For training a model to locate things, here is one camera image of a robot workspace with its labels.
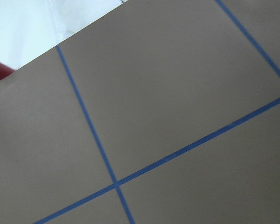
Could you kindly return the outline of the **clear plastic bag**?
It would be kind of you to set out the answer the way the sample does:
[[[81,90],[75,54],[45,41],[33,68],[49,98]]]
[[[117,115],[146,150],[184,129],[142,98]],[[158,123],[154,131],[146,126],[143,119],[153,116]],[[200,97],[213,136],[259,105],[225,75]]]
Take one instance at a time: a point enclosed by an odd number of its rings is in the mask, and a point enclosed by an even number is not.
[[[48,0],[49,13],[60,43],[125,3],[124,0]]]

